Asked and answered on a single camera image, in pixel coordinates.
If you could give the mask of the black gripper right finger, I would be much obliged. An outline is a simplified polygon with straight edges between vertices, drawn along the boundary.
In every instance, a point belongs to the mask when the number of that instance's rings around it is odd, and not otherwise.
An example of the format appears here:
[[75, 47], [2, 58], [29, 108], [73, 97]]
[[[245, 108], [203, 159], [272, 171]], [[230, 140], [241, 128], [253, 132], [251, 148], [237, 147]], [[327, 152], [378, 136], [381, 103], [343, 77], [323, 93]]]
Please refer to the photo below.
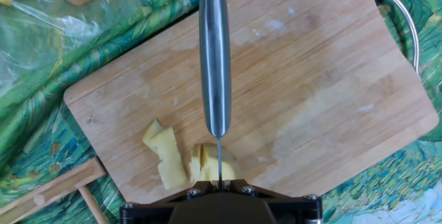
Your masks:
[[235, 223], [313, 223], [323, 222], [322, 198], [316, 194], [291, 197], [247, 183], [226, 180], [221, 192], [223, 214]]

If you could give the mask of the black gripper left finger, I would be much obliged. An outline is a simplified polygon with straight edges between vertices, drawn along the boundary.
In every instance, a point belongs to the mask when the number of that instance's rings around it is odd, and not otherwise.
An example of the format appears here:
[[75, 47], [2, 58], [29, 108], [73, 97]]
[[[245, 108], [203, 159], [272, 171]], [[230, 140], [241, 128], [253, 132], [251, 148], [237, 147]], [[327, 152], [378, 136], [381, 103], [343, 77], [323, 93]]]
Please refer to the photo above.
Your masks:
[[198, 181], [194, 186], [149, 204], [127, 202], [119, 208], [121, 224], [147, 223], [156, 218], [170, 217], [180, 203], [218, 192], [218, 181]]

